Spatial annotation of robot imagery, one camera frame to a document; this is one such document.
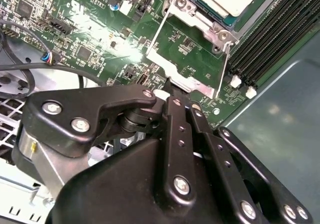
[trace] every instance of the cable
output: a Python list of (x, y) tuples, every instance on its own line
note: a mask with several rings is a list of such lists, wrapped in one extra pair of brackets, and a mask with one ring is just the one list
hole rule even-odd
[(94, 76), (93, 74), (87, 73), (83, 70), (70, 68), (67, 66), (63, 66), (61, 64), (57, 64), (55, 66), (48, 66), (45, 63), (24, 63), (24, 64), (6, 64), (0, 65), (0, 71), (11, 71), (11, 70), (26, 70), (26, 69), (56, 69), (65, 72), (75, 73), (77, 75), (83, 76), (92, 80), (93, 82), (97, 83), (101, 87), (106, 87), (106, 83), (103, 82), (98, 77)]
[[(21, 60), (11, 50), (10, 46), (8, 45), (7, 38), (1, 29), (0, 29), (0, 36), (2, 39), (3, 50), (7, 54), (7, 56), (11, 59), (11, 61), (13, 63), (22, 64)], [(21, 73), (26, 78), (28, 92), (27, 93), (20, 93), (20, 94), (0, 92), (0, 98), (3, 98), (3, 99), (23, 99), (23, 98), (28, 97), (34, 91), (35, 86), (36, 86), (36, 82), (35, 82), (34, 76), (31, 73), (31, 71), (24, 69), (24, 70), (21, 70)]]
[(0, 24), (12, 25), (12, 26), (18, 27), (19, 29), (23, 30), (24, 32), (28, 33), (33, 38), (35, 38), (43, 46), (44, 50), (46, 51), (46, 54), (44, 54), (44, 56), (41, 58), (41, 60), (46, 63), (52, 64), (53, 54), (52, 54), (51, 50), (48, 48), (48, 46), (46, 46), (46, 44), (35, 33), (33, 33), (31, 30), (27, 29), (26, 27), (24, 27), (20, 24), (17, 24), (16, 22), (13, 22), (13, 21), (0, 19)]
[(36, 40), (38, 40), (38, 42), (43, 46), (43, 48), (45, 49), (46, 52), (48, 53), (51, 53), (51, 50), (46, 46), (46, 44), (38, 37), (36, 36), (35, 33), (33, 33), (31, 30), (29, 30), (28, 28), (20, 25), (20, 24), (17, 24), (13, 21), (9, 21), (9, 20), (3, 20), (3, 19), (0, 19), (0, 24), (5, 24), (5, 25), (12, 25), (12, 26), (15, 26), (15, 27), (18, 27), (19, 29), (23, 30), (24, 32), (30, 34), (33, 38), (35, 38)]
[(5, 34), (3, 31), (0, 29), (0, 52), (2, 51), (4, 40), (6, 39)]
[[(44, 47), (45, 51), (46, 51), (46, 54), (44, 54), (44, 56), (41, 58), (42, 61), (46, 62), (46, 63), (49, 63), (49, 64), (52, 64), (53, 63), (53, 53), (51, 52), (51, 50), (46, 46), (46, 44), (35, 34), (33, 33), (32, 31), (30, 31), (29, 29), (27, 29), (26, 27), (20, 25), (20, 24), (17, 24), (13, 21), (9, 21), (9, 20), (3, 20), (3, 19), (0, 19), (0, 24), (5, 24), (5, 25), (12, 25), (12, 26), (15, 26), (15, 27), (18, 27), (20, 28), (21, 30), (25, 31), (26, 33), (30, 34), (32, 37), (34, 37), (36, 40), (38, 40), (38, 42)], [(2, 32), (2, 30), (0, 30), (0, 52), (2, 50), (2, 47), (3, 47), (3, 43), (4, 41), (6, 40), (5, 38), (5, 35), (4, 33)], [(14, 55), (14, 53), (11, 51), (10, 47), (8, 45), (7, 46), (7, 50), (8, 52), (6, 52), (8, 54), (8, 56), (10, 56), (10, 59), (14, 62), (14, 63), (21, 63), (22, 62)], [(78, 79), (79, 79), (79, 87), (80, 88), (84, 88), (84, 79), (82, 76), (78, 76)], [(15, 98), (15, 99), (21, 99), (21, 98), (18, 98), (17, 96), (9, 96), (11, 98)]]
[(83, 78), (84, 78), (83, 76), (78, 75), (79, 88), (84, 88), (84, 86), (85, 86), (85, 81)]

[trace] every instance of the surface-mount component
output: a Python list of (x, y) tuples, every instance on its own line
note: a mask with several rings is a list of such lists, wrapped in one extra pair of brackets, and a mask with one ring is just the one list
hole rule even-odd
[(90, 56), (91, 56), (91, 51), (88, 50), (87, 48), (81, 46), (79, 51), (78, 51), (78, 54), (77, 54), (77, 57), (83, 61), (88, 61)]
[(33, 6), (24, 0), (19, 0), (16, 9), (16, 12), (20, 14), (21, 17), (30, 18), (32, 15)]

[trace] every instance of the black metal bracket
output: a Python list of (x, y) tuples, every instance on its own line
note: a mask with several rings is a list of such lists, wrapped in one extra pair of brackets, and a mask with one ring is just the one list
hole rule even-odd
[[(156, 101), (152, 92), (140, 85), (39, 92), (27, 100), (22, 124), (26, 132), (39, 142), (65, 156), (80, 157), (92, 146), (106, 142), (116, 134), (126, 133), (116, 122), (121, 113), (152, 108)], [(43, 105), (48, 102), (58, 104), (62, 112), (56, 115), (46, 113)], [(73, 129), (71, 122), (76, 118), (87, 120), (89, 130), (79, 132)]]
[[(107, 140), (135, 132), (148, 137), (69, 180), (48, 221), (313, 223), (306, 208), (230, 130), (213, 132), (187, 94), (166, 89), (171, 93), (166, 101), (140, 85), (42, 92), (28, 99), (20, 130), (28, 142), (54, 149), (57, 157), (80, 160)], [(47, 102), (62, 111), (44, 112)], [(71, 126), (79, 117), (90, 124), (85, 132)], [(23, 154), (36, 156), (28, 143), (24, 147)]]

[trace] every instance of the hex bolt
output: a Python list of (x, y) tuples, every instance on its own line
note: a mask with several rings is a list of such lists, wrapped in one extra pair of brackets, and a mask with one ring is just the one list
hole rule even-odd
[(305, 210), (303, 210), (301, 207), (297, 207), (296, 209), (297, 209), (299, 215), (300, 215), (303, 219), (308, 220), (308, 215), (307, 215), (307, 213), (305, 212)]
[(250, 218), (252, 220), (256, 219), (256, 212), (255, 212), (254, 208), (248, 202), (242, 201), (241, 208), (242, 208), (244, 214), (248, 218)]
[(225, 134), (227, 137), (230, 137), (230, 133), (229, 133), (227, 130), (223, 129), (222, 132), (223, 132), (223, 134)]
[(178, 99), (174, 99), (173, 101), (176, 105), (181, 106), (181, 102)]
[(62, 108), (59, 104), (53, 102), (47, 102), (42, 106), (42, 110), (50, 115), (57, 115), (62, 112)]
[(187, 5), (187, 0), (176, 0), (175, 4), (178, 8), (184, 8)]
[(152, 97), (152, 93), (151, 93), (151, 91), (149, 91), (149, 90), (144, 90), (143, 93), (144, 93), (144, 95), (147, 96), (148, 98), (151, 98), (151, 97)]
[(174, 187), (180, 193), (181, 195), (188, 195), (190, 192), (190, 186), (189, 183), (186, 181), (186, 179), (182, 177), (176, 177), (174, 179)]
[(90, 129), (89, 122), (84, 118), (75, 118), (71, 122), (71, 126), (77, 132), (85, 133)]
[(285, 210), (285, 212), (287, 213), (287, 215), (288, 215), (291, 219), (296, 219), (296, 218), (297, 218), (295, 212), (293, 211), (293, 209), (292, 209), (290, 206), (285, 205), (285, 206), (284, 206), (284, 210)]
[(202, 117), (202, 112), (200, 112), (199, 110), (195, 110), (195, 114), (198, 116), (198, 117)]

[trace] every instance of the screw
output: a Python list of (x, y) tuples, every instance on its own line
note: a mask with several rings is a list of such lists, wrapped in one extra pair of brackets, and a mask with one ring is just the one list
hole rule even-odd
[(224, 41), (226, 38), (228, 38), (228, 34), (227, 33), (222, 33), (219, 35), (220, 40)]
[(213, 110), (213, 114), (219, 115), (219, 114), (220, 114), (220, 109), (215, 108), (215, 109)]
[(196, 110), (196, 111), (195, 111), (195, 114), (196, 114), (198, 117), (202, 117), (202, 113), (201, 113), (199, 110)]
[(184, 146), (185, 146), (185, 142), (182, 141), (182, 140), (179, 140), (179, 146), (180, 146), (180, 147), (184, 147)]
[(174, 99), (173, 101), (174, 101), (174, 103), (175, 103), (176, 105), (181, 106), (181, 102), (180, 102), (179, 100)]
[(242, 210), (243, 210), (244, 214), (248, 218), (250, 218), (252, 220), (256, 219), (256, 212), (248, 202), (242, 201), (241, 202), (241, 207), (242, 207)]
[(223, 132), (223, 134), (225, 134), (227, 137), (230, 137), (230, 133), (229, 133), (227, 130), (223, 129), (222, 132)]
[(71, 126), (73, 129), (81, 133), (85, 133), (90, 129), (89, 122), (84, 118), (73, 119)]
[(152, 97), (152, 93), (151, 93), (151, 91), (149, 91), (149, 90), (144, 90), (143, 93), (144, 93), (144, 95), (147, 96), (148, 98), (151, 98), (151, 97)]
[(301, 207), (297, 207), (296, 209), (297, 209), (299, 215), (300, 215), (303, 219), (308, 220), (308, 215), (306, 214), (306, 212), (305, 212)]
[(181, 177), (176, 177), (174, 179), (174, 187), (181, 195), (188, 195), (190, 192), (190, 186), (188, 182)]
[(178, 8), (184, 8), (187, 5), (187, 0), (176, 0), (175, 4)]
[(42, 106), (42, 110), (50, 115), (57, 115), (62, 112), (62, 108), (59, 104), (48, 102)]
[(197, 104), (195, 104), (195, 103), (192, 105), (192, 108), (195, 108), (195, 109), (197, 109), (197, 110), (201, 111), (200, 106), (199, 106), (199, 105), (197, 105)]
[(288, 214), (288, 216), (292, 219), (296, 219), (296, 214), (294, 213), (294, 211), (292, 210), (291, 207), (289, 207), (288, 205), (284, 206), (285, 212)]

